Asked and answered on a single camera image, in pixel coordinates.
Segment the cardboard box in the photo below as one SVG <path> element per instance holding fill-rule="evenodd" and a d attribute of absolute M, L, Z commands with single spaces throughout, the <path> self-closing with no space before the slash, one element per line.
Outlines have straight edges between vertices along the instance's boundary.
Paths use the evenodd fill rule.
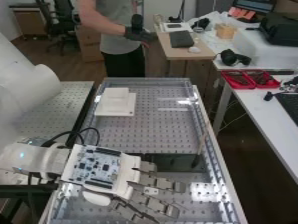
<path fill-rule="evenodd" d="M 216 30 L 216 36 L 220 39 L 232 39 L 236 28 L 232 26 L 227 26 L 224 24 L 216 24 L 215 30 Z"/>
<path fill-rule="evenodd" d="M 75 34 L 81 48 L 82 61 L 102 61 L 103 57 L 99 52 L 101 34 L 83 26 L 77 27 Z"/>

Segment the black cable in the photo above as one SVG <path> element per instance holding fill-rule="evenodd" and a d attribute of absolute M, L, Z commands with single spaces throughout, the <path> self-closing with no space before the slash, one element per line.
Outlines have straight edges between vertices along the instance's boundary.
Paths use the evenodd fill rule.
<path fill-rule="evenodd" d="M 67 135 L 67 134 L 73 134 L 75 137 L 78 137 L 79 140 L 81 140 L 81 144 L 82 144 L 82 145 L 85 144 L 85 142 L 83 142 L 83 138 L 82 138 L 82 136 L 81 136 L 81 134 L 79 134 L 78 132 L 74 132 L 74 131 L 65 131 L 65 132 L 59 133 L 58 135 L 55 135 L 53 138 L 50 138 L 42 145 L 49 144 L 49 143 L 53 142 L 57 138 L 59 138 L 61 136 Z"/>
<path fill-rule="evenodd" d="M 185 0 L 182 0 L 178 18 L 183 20 Z"/>
<path fill-rule="evenodd" d="M 82 132 L 87 131 L 87 130 L 93 130 L 93 131 L 95 132 L 95 134 L 97 134 L 95 146 L 98 146 L 98 144 L 99 144 L 99 132 L 98 132 L 98 130 L 97 130 L 95 128 L 93 128 L 93 127 L 85 128 L 85 129 L 82 129 L 78 133 L 81 134 Z"/>
<path fill-rule="evenodd" d="M 87 131 L 87 130 L 93 130 L 95 132 L 95 134 L 97 134 L 95 146 L 98 146 L 98 144 L 99 144 L 99 131 L 95 128 L 91 128 L 91 127 L 85 128 L 78 133 L 82 133 L 83 131 Z"/>
<path fill-rule="evenodd" d="M 33 176 L 33 174 L 29 173 L 28 186 L 30 186 L 32 176 Z M 36 215 L 34 202 L 33 202 L 33 196 L 32 196 L 30 190 L 28 191 L 28 202 L 29 202 L 29 207 L 30 207 L 32 223 L 36 224 L 37 223 L 37 215 Z"/>

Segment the office chair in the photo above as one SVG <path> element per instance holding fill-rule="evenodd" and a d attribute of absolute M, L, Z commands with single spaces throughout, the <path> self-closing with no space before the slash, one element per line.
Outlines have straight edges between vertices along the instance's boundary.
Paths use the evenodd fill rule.
<path fill-rule="evenodd" d="M 71 20 L 75 24 L 79 24 L 78 15 L 73 14 L 73 5 L 70 0 L 53 0 L 54 11 L 57 16 L 62 16 L 67 20 Z"/>
<path fill-rule="evenodd" d="M 59 55 L 62 56 L 66 43 L 71 43 L 74 46 L 78 46 L 74 32 L 75 22 L 71 20 L 69 15 L 62 13 L 62 11 L 58 13 L 50 12 L 47 5 L 42 2 L 42 0 L 36 0 L 36 3 L 45 19 L 45 32 L 49 38 L 58 37 L 58 41 L 46 47 L 46 52 L 49 52 L 50 48 L 58 47 Z"/>

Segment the small black object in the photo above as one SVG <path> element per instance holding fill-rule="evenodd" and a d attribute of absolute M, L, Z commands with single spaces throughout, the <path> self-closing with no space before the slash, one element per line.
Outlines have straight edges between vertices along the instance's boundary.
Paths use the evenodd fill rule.
<path fill-rule="evenodd" d="M 103 171 L 107 171 L 107 170 L 109 170 L 109 165 L 105 164 L 105 165 L 102 166 L 102 170 L 103 170 Z"/>
<path fill-rule="evenodd" d="M 174 18 L 173 16 L 169 17 L 170 23 L 181 23 L 183 21 L 183 10 L 185 10 L 185 0 L 182 0 L 178 17 L 177 18 Z"/>
<path fill-rule="evenodd" d="M 79 163 L 78 168 L 85 169 L 85 163 Z"/>
<path fill-rule="evenodd" d="M 121 155 L 119 151 L 114 151 L 114 150 L 109 150 L 109 149 L 103 149 L 103 148 L 95 148 L 95 152 L 97 153 L 103 153 L 106 155 L 113 155 L 113 156 L 119 156 Z"/>
<path fill-rule="evenodd" d="M 208 20 L 207 18 L 204 18 L 204 19 L 199 19 L 199 20 L 193 24 L 191 29 L 193 29 L 194 27 L 200 27 L 200 28 L 204 30 L 206 27 L 207 27 L 207 25 L 208 25 L 208 23 L 210 23 L 210 20 Z"/>
<path fill-rule="evenodd" d="M 93 185 L 95 187 L 102 187 L 102 188 L 106 188 L 106 189 L 111 189 L 111 187 L 113 187 L 110 185 L 99 184 L 99 183 L 95 183 L 95 182 L 91 182 L 91 181 L 86 181 L 85 184 Z"/>
<path fill-rule="evenodd" d="M 267 92 L 266 96 L 263 97 L 264 101 L 270 101 L 274 97 L 274 94 L 271 92 Z"/>
<path fill-rule="evenodd" d="M 181 28 L 181 24 L 175 24 L 175 23 L 167 24 L 166 26 L 167 28 Z"/>
<path fill-rule="evenodd" d="M 275 94 L 275 97 L 288 116 L 298 126 L 298 94 Z"/>
<path fill-rule="evenodd" d="M 220 60 L 227 66 L 234 66 L 236 62 L 247 66 L 251 62 L 250 57 L 240 54 L 235 54 L 234 51 L 230 49 L 220 52 Z"/>
<path fill-rule="evenodd" d="M 288 86 L 288 85 L 298 85 L 298 76 L 288 82 L 284 82 L 283 83 L 284 86 Z"/>
<path fill-rule="evenodd" d="M 244 30 L 258 30 L 258 28 L 246 28 Z"/>
<path fill-rule="evenodd" d="M 169 17 L 169 21 L 170 21 L 170 23 L 181 23 L 182 22 L 179 17 L 174 18 L 173 16 Z"/>
<path fill-rule="evenodd" d="M 139 14 L 134 14 L 131 17 L 131 30 L 134 33 L 141 33 L 143 27 L 143 19 Z"/>
<path fill-rule="evenodd" d="M 149 42 L 153 40 L 153 35 L 143 29 L 143 19 L 139 14 L 131 17 L 131 26 L 125 27 L 123 37 L 133 41 Z"/>
<path fill-rule="evenodd" d="M 170 33 L 170 45 L 173 48 L 189 48 L 194 45 L 189 31 Z"/>

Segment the screen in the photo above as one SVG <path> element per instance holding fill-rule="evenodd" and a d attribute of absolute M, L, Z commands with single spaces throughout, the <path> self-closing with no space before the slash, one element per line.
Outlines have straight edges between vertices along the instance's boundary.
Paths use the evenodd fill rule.
<path fill-rule="evenodd" d="M 275 7 L 275 0 L 235 0 L 236 8 L 248 9 L 259 13 L 268 13 Z"/>

